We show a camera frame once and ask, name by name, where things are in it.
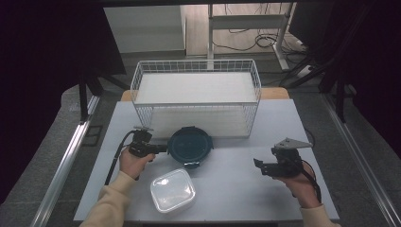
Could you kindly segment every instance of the gray floor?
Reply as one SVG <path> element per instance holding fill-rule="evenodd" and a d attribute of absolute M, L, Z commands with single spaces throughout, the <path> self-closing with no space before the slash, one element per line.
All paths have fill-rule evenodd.
<path fill-rule="evenodd" d="M 131 75 L 138 60 L 182 59 L 182 56 L 123 56 L 127 76 L 116 76 L 131 83 Z M 217 56 L 217 58 L 253 58 L 264 86 L 277 86 L 278 79 L 283 79 L 278 62 L 273 54 Z M 294 99 L 298 113 L 313 148 L 323 176 L 328 185 L 330 195 L 340 215 L 342 226 L 388 226 L 375 199 L 364 182 L 356 164 L 345 146 L 338 129 L 323 105 L 322 95 L 315 78 L 296 89 L 288 90 Z M 100 127 L 99 140 L 88 133 L 84 145 L 80 148 L 76 161 L 67 178 L 59 200 L 53 210 L 47 226 L 78 226 L 72 221 L 78 207 L 80 197 L 89 179 L 92 166 L 100 149 L 102 138 L 107 130 L 115 102 L 121 97 L 123 90 L 106 80 L 101 81 L 105 89 L 99 105 L 102 112 L 97 112 L 92 122 L 92 132 Z M 44 193 L 60 164 L 68 143 L 79 122 L 78 88 L 66 91 L 62 97 L 62 107 L 52 128 L 42 142 L 35 157 L 20 181 L 15 185 L 7 200 L 0 207 L 0 226 L 28 226 L 38 210 Z M 377 178 L 382 182 L 398 211 L 401 210 L 401 161 L 360 115 L 352 104 L 352 98 L 345 101 L 345 118 L 347 126 L 353 133 L 368 163 Z M 281 223 L 280 226 L 295 227 L 302 223 Z"/>

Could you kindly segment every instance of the aluminum rail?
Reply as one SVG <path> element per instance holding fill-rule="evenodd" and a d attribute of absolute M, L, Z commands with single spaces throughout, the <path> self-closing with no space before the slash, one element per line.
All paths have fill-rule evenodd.
<path fill-rule="evenodd" d="M 73 165 L 74 160 L 77 156 L 83 137 L 89 128 L 98 101 L 99 97 L 97 96 L 92 96 L 91 100 L 89 101 L 88 119 L 83 124 L 77 126 L 77 129 L 74 132 L 70 144 L 68 145 L 67 150 L 61 159 L 59 168 L 57 169 L 52 182 L 47 188 L 46 194 L 44 195 L 44 199 L 39 206 L 35 218 L 30 224 L 31 227 L 45 226 L 47 224 L 53 208 L 56 205 L 57 199 L 59 198 L 61 190 L 64 186 L 64 183 L 67 179 L 68 173 L 70 172 L 71 166 Z"/>
<path fill-rule="evenodd" d="M 323 102 L 328 112 L 330 112 L 330 115 L 333 118 L 333 121 L 336 124 L 336 127 L 338 128 L 342 139 L 344 140 L 346 146 L 348 147 L 348 150 L 354 158 L 354 161 L 357 164 L 357 167 L 359 168 L 363 179 L 371 190 L 371 193 L 374 196 L 381 212 L 383 213 L 384 218 L 389 223 L 389 226 L 401 227 L 401 219 L 398 216 L 389 195 L 372 171 L 371 167 L 369 166 L 363 155 L 363 152 L 360 150 L 357 142 L 352 136 L 352 133 L 348 130 L 347 125 L 342 123 L 340 118 L 337 116 L 334 104 L 328 96 L 329 95 L 322 95 Z"/>

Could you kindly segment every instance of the clear plastic container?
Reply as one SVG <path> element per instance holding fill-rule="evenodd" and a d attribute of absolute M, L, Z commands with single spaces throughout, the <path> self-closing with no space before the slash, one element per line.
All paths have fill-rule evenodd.
<path fill-rule="evenodd" d="M 157 210 L 161 213 L 186 207 L 194 200 L 196 194 L 191 178 L 182 168 L 155 179 L 150 185 L 150 192 Z"/>

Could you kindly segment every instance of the metal bracket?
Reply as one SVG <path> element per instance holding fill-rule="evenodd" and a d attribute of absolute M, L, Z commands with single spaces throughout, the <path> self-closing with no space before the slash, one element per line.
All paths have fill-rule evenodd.
<path fill-rule="evenodd" d="M 312 144 L 290 139 L 287 137 L 285 140 L 279 142 L 278 144 L 275 144 L 274 147 L 280 149 L 312 148 Z"/>

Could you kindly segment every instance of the white shelf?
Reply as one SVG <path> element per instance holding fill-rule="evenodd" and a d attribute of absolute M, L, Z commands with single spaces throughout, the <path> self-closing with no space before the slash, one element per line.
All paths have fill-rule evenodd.
<path fill-rule="evenodd" d="M 257 103 L 249 72 L 146 73 L 135 105 Z"/>

